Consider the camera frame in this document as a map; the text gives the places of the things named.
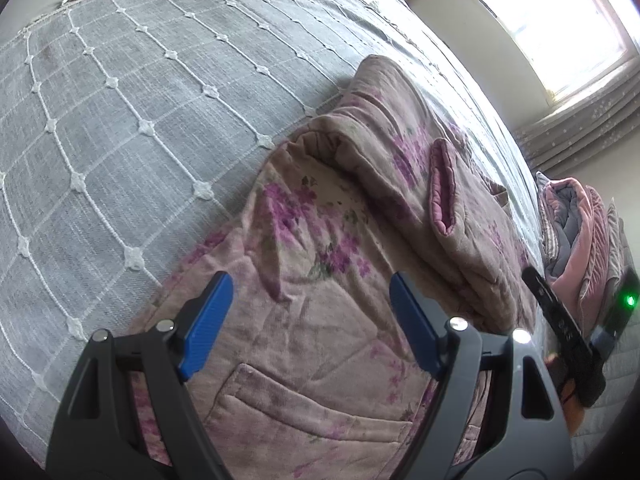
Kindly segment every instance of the curtain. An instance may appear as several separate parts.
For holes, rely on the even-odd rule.
[[[634,131],[640,132],[638,56],[514,137],[532,170],[561,177]]]

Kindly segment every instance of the window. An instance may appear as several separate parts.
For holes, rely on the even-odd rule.
[[[559,101],[636,50],[608,0],[480,0],[511,34]]]

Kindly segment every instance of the wall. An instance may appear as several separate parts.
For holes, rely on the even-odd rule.
[[[545,115],[545,88],[510,35],[478,0],[406,1],[469,70],[510,130]]]
[[[604,203],[613,197],[625,221],[625,233],[640,269],[640,132],[628,134],[566,176],[593,186]]]

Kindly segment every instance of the bed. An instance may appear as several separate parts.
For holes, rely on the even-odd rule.
[[[520,150],[402,0],[69,0],[0,47],[0,416],[39,462],[86,338],[126,331],[369,54],[464,130],[541,269]]]

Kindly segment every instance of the pink blanket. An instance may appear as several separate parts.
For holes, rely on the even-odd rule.
[[[545,198],[559,235],[559,254],[547,267],[546,278],[587,336],[596,324],[607,283],[607,212],[598,192],[574,178],[549,181]],[[559,265],[563,254],[564,268]]]
[[[505,196],[402,70],[370,56],[338,107],[271,155],[242,214],[196,248],[132,330],[174,316],[226,270],[234,303],[188,387],[234,477],[388,479],[436,388],[390,308],[393,273],[476,326],[533,329]],[[166,460],[138,380],[150,453]],[[483,374],[456,460],[473,451],[487,394]]]

